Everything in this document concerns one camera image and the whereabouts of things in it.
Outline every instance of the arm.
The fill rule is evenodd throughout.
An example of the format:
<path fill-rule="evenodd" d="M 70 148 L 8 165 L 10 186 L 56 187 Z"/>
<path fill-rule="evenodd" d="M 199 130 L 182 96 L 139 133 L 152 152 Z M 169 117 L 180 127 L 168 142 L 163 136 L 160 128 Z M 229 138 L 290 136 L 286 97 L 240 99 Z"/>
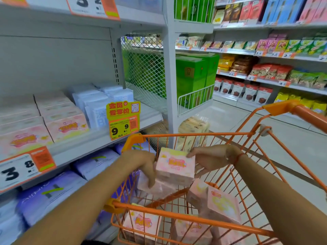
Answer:
<path fill-rule="evenodd" d="M 234 145 L 215 145 L 194 148 L 188 156 L 196 155 L 196 169 L 204 170 L 199 176 L 234 163 L 240 153 Z M 284 245 L 327 244 L 327 216 L 323 212 L 246 155 L 239 157 L 235 169 Z"/>
<path fill-rule="evenodd" d="M 129 174 L 140 168 L 154 184 L 155 155 L 126 151 L 102 173 L 73 193 L 42 220 L 27 230 L 14 245 L 80 245 L 106 201 Z"/>

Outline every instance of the orange shopping cart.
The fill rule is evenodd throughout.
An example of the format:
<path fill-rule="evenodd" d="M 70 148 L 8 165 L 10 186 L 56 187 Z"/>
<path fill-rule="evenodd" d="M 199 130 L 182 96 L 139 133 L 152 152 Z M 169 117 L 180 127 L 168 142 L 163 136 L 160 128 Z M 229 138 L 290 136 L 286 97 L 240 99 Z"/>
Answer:
<path fill-rule="evenodd" d="M 268 111 L 269 114 L 259 118 L 251 131 L 240 132 L 240 130 L 254 116 L 254 114 L 262 109 Z M 261 136 L 270 136 L 276 142 L 276 145 L 281 146 L 283 151 L 285 151 L 290 158 L 292 158 L 292 160 L 295 160 L 296 163 L 300 165 L 308 173 L 308 175 L 310 175 L 311 178 L 316 181 L 316 183 L 319 184 L 323 190 L 325 190 L 325 192 L 327 192 L 326 185 L 318 177 L 316 177 L 314 173 L 312 173 L 312 171 L 310 171 L 310 169 L 308 169 L 291 151 L 289 151 L 279 139 L 277 139 L 277 137 L 273 134 L 271 127 L 261 124 L 261 121 L 265 118 L 281 115 L 287 112 L 300 116 L 305 121 L 327 133 L 327 118 L 325 118 L 323 115 L 316 114 L 313 111 L 306 109 L 304 106 L 300 105 L 298 101 L 284 101 L 257 108 L 247 117 L 236 132 L 169 135 L 133 134 L 127 139 L 123 151 L 132 149 L 132 145 L 135 143 L 143 143 L 146 140 L 149 140 L 156 142 L 158 156 L 160 152 L 160 148 L 158 148 L 159 141 L 161 141 L 161 144 L 163 140 L 166 141 L 167 147 L 170 137 L 193 137 L 195 141 L 197 137 L 201 136 L 204 138 L 201 146 L 211 146 L 213 144 L 224 143 L 237 145 L 243 150 L 244 153 L 246 153 L 259 165 L 268 170 L 270 173 L 274 174 L 280 180 L 287 183 L 283 175 L 276 168 L 273 161 L 267 156 L 258 143 Z M 164 199 L 154 199 L 153 196 L 149 194 L 137 194 L 134 196 L 133 191 L 131 191 L 128 201 L 124 201 L 124 203 L 120 202 L 119 200 L 122 196 L 124 187 L 126 185 L 135 186 L 137 182 L 137 177 L 135 177 L 133 182 L 131 182 L 131 179 L 128 178 L 125 181 L 125 184 L 122 185 L 120 197 L 118 199 L 110 199 L 105 206 L 105 210 L 114 213 L 114 215 L 112 215 L 112 225 L 119 228 L 118 240 L 127 244 L 137 243 L 150 245 L 157 243 L 164 245 L 186 245 L 187 243 L 185 243 L 185 237 L 188 232 L 192 232 L 192 227 L 205 225 L 207 228 L 202 233 L 197 234 L 198 237 L 194 240 L 193 244 L 197 244 L 201 237 L 204 236 L 212 226 L 218 226 L 226 229 L 226 232 L 221 235 L 220 239 L 227 235 L 227 233 L 231 230 L 239 231 L 241 236 L 236 240 L 234 239 L 233 241 L 230 241 L 230 244 L 241 244 L 241 241 L 245 242 L 242 244 L 281 244 L 269 225 L 265 214 L 260 209 L 259 204 L 256 202 L 256 199 L 243 182 L 240 175 L 235 171 L 233 166 L 227 166 L 224 169 L 212 171 L 203 175 L 201 178 L 207 184 L 228 194 L 232 194 L 237 198 L 242 217 L 242 224 L 232 224 L 198 217 L 198 210 L 190 205 L 190 203 L 188 203 L 185 199 L 189 188 L 183 186 L 179 186 L 177 192 Z M 158 218 L 151 220 L 148 218 L 150 214 L 156 215 Z M 130 220 L 132 220 L 133 215 L 139 216 L 137 225 L 141 226 L 141 229 L 137 229 L 133 226 L 133 224 L 132 228 L 127 228 L 123 225 L 127 219 L 130 218 Z M 179 241 L 174 240 L 171 236 L 173 227 L 176 225 L 175 222 L 178 219 L 188 221 L 189 223 L 186 233 Z M 150 226 L 153 227 L 154 232 L 149 232 L 149 229 L 145 228 Z"/>

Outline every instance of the shopping cart handle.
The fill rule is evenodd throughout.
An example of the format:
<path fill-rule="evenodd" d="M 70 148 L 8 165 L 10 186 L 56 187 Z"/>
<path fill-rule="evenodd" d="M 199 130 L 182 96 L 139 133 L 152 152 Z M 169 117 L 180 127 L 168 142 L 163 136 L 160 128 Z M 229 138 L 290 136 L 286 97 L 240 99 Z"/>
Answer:
<path fill-rule="evenodd" d="M 299 116 L 300 118 L 317 127 L 321 131 L 327 133 L 327 118 L 324 115 L 315 113 L 314 111 L 301 105 L 299 100 L 282 101 L 278 103 L 268 104 L 262 107 L 266 111 L 268 111 L 272 116 L 277 116 L 290 112 L 291 114 Z"/>

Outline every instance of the orange metal wire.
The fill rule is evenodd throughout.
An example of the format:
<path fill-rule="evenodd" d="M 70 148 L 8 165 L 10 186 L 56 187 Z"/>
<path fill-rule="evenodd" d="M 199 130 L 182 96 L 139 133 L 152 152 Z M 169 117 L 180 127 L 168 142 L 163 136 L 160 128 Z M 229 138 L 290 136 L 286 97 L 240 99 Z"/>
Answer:
<path fill-rule="evenodd" d="M 279 139 L 276 138 L 276 136 L 272 133 L 270 127 L 266 127 L 267 130 L 265 132 L 263 130 L 261 130 L 261 132 L 258 131 L 260 123 L 263 119 L 268 118 L 271 115 L 277 115 L 280 113 L 280 110 L 278 110 L 276 107 L 280 108 L 280 110 L 282 109 L 283 112 L 291 110 L 295 110 L 294 112 L 300 112 L 302 114 L 304 112 L 302 108 L 297 108 L 295 102 L 287 102 L 284 105 L 281 105 L 279 103 L 277 106 L 268 105 L 257 108 L 241 124 L 237 131 L 233 133 L 196 133 L 165 135 L 134 134 L 128 138 L 124 148 L 131 149 L 133 144 L 142 143 L 146 140 L 149 140 L 149 142 L 151 141 L 152 144 L 156 144 L 157 148 L 154 147 L 154 149 L 157 152 L 158 156 L 161 149 L 159 148 L 159 139 L 163 137 L 166 137 L 166 147 L 168 147 L 168 139 L 170 137 L 177 138 L 179 136 L 183 136 L 186 139 L 188 137 L 192 137 L 194 138 L 192 144 L 193 147 L 197 137 L 200 137 L 201 139 L 203 138 L 203 141 L 200 146 L 203 146 L 204 144 L 208 144 L 209 146 L 211 146 L 213 144 L 221 144 L 223 142 L 223 140 L 218 139 L 217 136 L 223 138 L 230 136 L 228 140 L 226 139 L 226 144 L 231 143 L 231 141 L 233 140 L 237 141 L 237 143 L 240 144 L 241 149 L 244 151 L 245 154 L 250 156 L 254 161 L 256 161 L 263 168 L 274 174 L 276 177 L 280 178 L 280 180 L 287 183 L 285 178 L 282 176 L 276 166 L 272 163 L 272 160 L 269 159 L 267 153 L 263 151 L 262 147 L 258 143 L 258 140 L 263 135 L 263 133 L 267 133 L 290 155 L 293 160 L 295 160 L 312 177 L 312 179 L 318 182 L 319 185 L 327 192 L 327 187 L 324 185 L 324 183 L 318 177 L 316 177 L 314 173 L 312 173 L 312 171 L 310 171 L 308 167 L 305 166 L 291 151 L 289 151 L 288 148 L 286 148 L 286 146 Z M 270 110 L 271 114 L 259 118 L 259 120 L 256 122 L 250 132 L 240 132 L 240 130 L 244 127 L 248 120 L 254 116 L 255 112 L 264 108 L 268 111 Z M 306 114 L 306 117 L 314 116 L 316 115 Z M 325 128 L 327 127 L 327 119 L 324 121 L 321 121 L 320 119 L 315 123 L 318 123 L 319 125 L 323 124 Z M 185 147 L 186 139 L 182 146 L 183 149 Z M 251 139 L 252 142 L 245 150 L 245 146 L 250 142 Z M 175 139 L 174 148 L 176 148 L 176 145 L 177 139 Z M 254 150 L 255 153 L 259 154 L 260 156 L 255 157 L 253 156 L 253 154 L 250 155 L 249 152 L 251 150 Z M 120 191 L 122 196 L 123 190 L 125 189 L 126 185 L 129 184 L 130 186 L 132 186 L 132 191 L 129 194 L 128 202 L 125 201 L 124 203 L 122 203 L 117 200 L 112 201 L 112 208 L 116 208 L 117 210 L 124 210 L 124 212 L 119 215 L 112 215 L 112 225 L 120 228 L 118 240 L 127 244 L 138 243 L 144 245 L 153 245 L 155 243 L 158 243 L 162 245 L 168 245 L 168 243 L 171 243 L 176 245 L 187 245 L 187 243 L 183 241 L 185 240 L 187 234 L 190 232 L 190 227 L 192 226 L 192 224 L 197 223 L 201 225 L 207 225 L 206 230 L 209 230 L 213 226 L 218 226 L 227 229 L 227 231 L 222 234 L 219 239 L 222 239 L 231 230 L 239 231 L 241 234 L 241 238 L 233 241 L 231 244 L 237 244 L 238 242 L 243 240 L 246 242 L 246 244 L 253 245 L 270 245 L 280 242 L 279 239 L 276 237 L 276 234 L 272 231 L 264 212 L 260 209 L 259 204 L 248 189 L 247 185 L 244 183 L 241 176 L 238 173 L 235 173 L 234 167 L 230 168 L 228 166 L 223 171 L 216 170 L 215 172 L 209 172 L 203 175 L 201 178 L 206 181 L 207 184 L 220 190 L 223 190 L 228 194 L 232 194 L 237 198 L 242 217 L 242 224 L 227 223 L 198 217 L 198 210 L 186 201 L 186 195 L 189 189 L 188 187 L 179 186 L 178 191 L 164 199 L 154 199 L 153 196 L 150 196 L 149 194 L 142 195 L 140 191 L 135 194 L 135 189 L 137 185 L 137 177 L 135 177 L 133 179 L 133 182 L 130 182 L 130 179 L 127 179 L 125 184 L 122 185 L 122 189 Z M 141 203 L 142 205 L 132 205 L 131 202 Z M 142 214 L 141 216 L 143 216 L 143 225 L 136 228 L 133 226 L 133 222 L 131 222 L 132 228 L 127 228 L 126 226 L 124 226 L 124 222 L 127 222 L 128 219 L 132 220 L 131 216 L 134 212 Z M 145 228 L 145 220 L 147 219 L 148 215 L 157 215 L 161 217 L 161 222 L 158 221 L 158 223 L 152 224 L 156 225 L 154 229 L 156 231 L 155 233 L 150 233 Z M 179 241 L 174 240 L 171 237 L 171 231 L 175 226 L 175 220 L 177 219 L 188 221 L 190 223 L 190 226 L 188 227 L 186 233 Z M 199 239 L 203 236 L 204 233 L 205 232 L 198 235 L 197 239 L 193 242 L 193 245 L 199 241 Z"/>

